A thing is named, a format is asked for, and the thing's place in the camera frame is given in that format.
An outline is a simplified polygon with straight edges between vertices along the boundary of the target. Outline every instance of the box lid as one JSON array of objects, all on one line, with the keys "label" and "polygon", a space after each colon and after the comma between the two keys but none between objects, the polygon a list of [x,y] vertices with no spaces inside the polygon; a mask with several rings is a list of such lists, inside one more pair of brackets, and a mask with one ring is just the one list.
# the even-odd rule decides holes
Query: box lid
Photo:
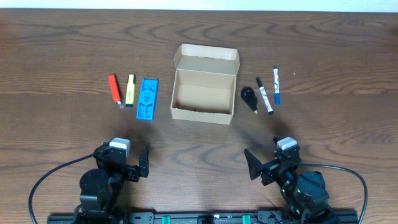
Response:
[{"label": "box lid", "polygon": [[225,75],[238,74],[239,53],[236,49],[208,47],[201,45],[182,44],[174,56],[177,70],[219,73]]}]

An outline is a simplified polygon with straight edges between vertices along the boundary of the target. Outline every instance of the cardboard box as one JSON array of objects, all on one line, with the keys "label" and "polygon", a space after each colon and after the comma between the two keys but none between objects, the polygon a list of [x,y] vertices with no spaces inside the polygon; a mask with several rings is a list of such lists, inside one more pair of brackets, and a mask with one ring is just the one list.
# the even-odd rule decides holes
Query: cardboard box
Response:
[{"label": "cardboard box", "polygon": [[238,50],[182,44],[174,63],[173,119],[231,124]]}]

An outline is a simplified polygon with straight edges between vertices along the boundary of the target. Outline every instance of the wooden table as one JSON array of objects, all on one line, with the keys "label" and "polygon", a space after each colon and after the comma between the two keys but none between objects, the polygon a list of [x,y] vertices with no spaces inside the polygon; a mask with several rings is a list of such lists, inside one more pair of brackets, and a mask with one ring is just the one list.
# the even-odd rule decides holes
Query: wooden table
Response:
[{"label": "wooden table", "polygon": [[[285,208],[276,184],[250,181],[243,149],[272,159],[274,135],[292,136],[304,162],[358,171],[369,187],[365,223],[398,222],[397,14],[0,10],[0,223],[31,223],[28,195],[48,170],[115,136],[136,164],[149,142],[150,174],[127,183],[121,205],[158,212]],[[173,56],[181,43],[236,48],[241,68],[230,126],[174,120]],[[260,76],[281,105],[254,116],[244,86]],[[155,120],[119,109],[107,75],[159,79]],[[47,178],[34,197],[39,223],[79,204],[89,159]],[[335,208],[360,212],[351,174],[320,169]]]}]

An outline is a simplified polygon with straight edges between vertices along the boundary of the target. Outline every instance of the whiteboard marker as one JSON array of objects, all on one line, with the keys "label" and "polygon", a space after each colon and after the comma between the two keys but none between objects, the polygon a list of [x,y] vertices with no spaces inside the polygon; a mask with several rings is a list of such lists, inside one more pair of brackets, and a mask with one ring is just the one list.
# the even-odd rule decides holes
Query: whiteboard marker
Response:
[{"label": "whiteboard marker", "polygon": [[274,89],[275,89],[275,104],[279,105],[279,71],[278,67],[274,67]]},{"label": "whiteboard marker", "polygon": [[266,89],[264,88],[264,85],[262,85],[260,77],[257,77],[256,80],[257,80],[257,84],[260,87],[261,96],[262,96],[262,99],[264,100],[264,103],[266,104],[267,111],[269,114],[273,114],[274,110],[272,109],[271,104],[269,103]]}]

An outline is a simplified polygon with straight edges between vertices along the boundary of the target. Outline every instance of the cable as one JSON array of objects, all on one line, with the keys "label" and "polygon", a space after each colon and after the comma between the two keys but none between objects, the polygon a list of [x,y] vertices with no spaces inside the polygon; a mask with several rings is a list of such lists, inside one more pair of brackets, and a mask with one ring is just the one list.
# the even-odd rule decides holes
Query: cable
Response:
[{"label": "cable", "polygon": [[72,224],[76,224],[76,220],[77,220],[77,216],[79,215],[79,210],[82,207],[82,204],[79,204],[76,208],[75,208],[75,212],[73,212],[73,221]]},{"label": "cable", "polygon": [[80,158],[80,159],[76,159],[76,160],[74,160],[74,161],[70,161],[70,162],[67,162],[67,163],[65,163],[65,164],[62,164],[62,165],[60,165],[60,166],[58,166],[58,167],[56,167],[56,168],[50,170],[50,171],[49,171],[48,173],[46,173],[42,178],[40,178],[40,180],[37,181],[37,183],[33,186],[32,190],[30,191],[29,203],[28,203],[29,215],[30,215],[30,218],[32,219],[33,224],[37,224],[35,215],[34,215],[34,213],[33,213],[33,207],[32,207],[33,194],[35,193],[35,191],[36,191],[37,187],[39,186],[39,184],[40,184],[41,182],[43,182],[43,180],[44,180],[46,177],[48,177],[50,174],[52,174],[52,173],[54,173],[55,171],[61,169],[62,167],[66,167],[66,166],[69,166],[70,164],[74,164],[74,163],[76,163],[76,162],[83,161],[83,160],[88,159],[88,158],[90,158],[90,157],[92,157],[92,156],[94,156],[94,154],[90,154],[90,155],[85,156],[85,157],[82,157],[82,158]]},{"label": "cable", "polygon": [[276,222],[278,224],[281,224],[280,221],[276,218],[276,215],[273,214],[273,212],[271,210],[269,210],[269,212],[271,213],[272,217],[276,220]]},{"label": "cable", "polygon": [[350,174],[354,174],[362,182],[363,189],[364,189],[363,207],[362,207],[361,215],[359,216],[359,219],[358,219],[358,224],[362,223],[363,217],[365,216],[366,207],[368,206],[368,186],[366,186],[366,182],[362,178],[361,175],[359,175],[357,172],[355,172],[353,170],[350,170],[350,169],[347,169],[347,168],[344,168],[344,167],[332,166],[332,165],[324,165],[324,164],[302,164],[302,163],[299,163],[299,162],[290,161],[284,156],[282,156],[282,158],[285,159],[287,162],[293,163],[293,164],[298,165],[298,166],[329,168],[329,169],[335,169],[335,170],[349,172]]}]

